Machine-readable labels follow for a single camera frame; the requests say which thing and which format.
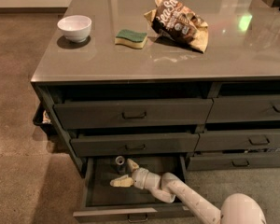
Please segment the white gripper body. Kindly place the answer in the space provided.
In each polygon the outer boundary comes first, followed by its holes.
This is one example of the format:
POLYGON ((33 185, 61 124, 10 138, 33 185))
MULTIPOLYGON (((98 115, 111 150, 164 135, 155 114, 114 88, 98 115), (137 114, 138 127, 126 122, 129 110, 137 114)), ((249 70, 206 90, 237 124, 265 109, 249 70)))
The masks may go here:
POLYGON ((161 187, 161 176, 148 169, 138 168, 132 173, 133 185, 138 189, 154 190, 161 187))

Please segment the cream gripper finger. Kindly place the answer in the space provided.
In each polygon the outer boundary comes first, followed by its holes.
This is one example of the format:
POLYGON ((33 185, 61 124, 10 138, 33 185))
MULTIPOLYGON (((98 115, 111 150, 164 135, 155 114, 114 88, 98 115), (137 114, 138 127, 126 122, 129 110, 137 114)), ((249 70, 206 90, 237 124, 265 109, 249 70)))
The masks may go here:
POLYGON ((132 159, 127 160, 127 165, 128 165, 129 170, 131 172, 134 172, 139 168, 139 165, 135 161, 133 161, 132 159))
POLYGON ((110 181, 110 185, 116 188, 128 188, 133 185, 133 179, 128 175, 123 175, 110 181))

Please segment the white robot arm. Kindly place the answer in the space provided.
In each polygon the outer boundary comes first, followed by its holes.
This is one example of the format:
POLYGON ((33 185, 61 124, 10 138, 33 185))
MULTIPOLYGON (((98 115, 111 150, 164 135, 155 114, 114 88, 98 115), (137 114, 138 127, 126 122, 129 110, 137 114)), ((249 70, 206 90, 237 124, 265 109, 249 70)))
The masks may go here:
POLYGON ((111 180, 112 187, 146 189, 164 203, 178 198, 202 224, 267 224, 259 204, 247 195, 232 194, 218 209, 172 173, 152 173, 131 159, 127 164, 132 174, 111 180))

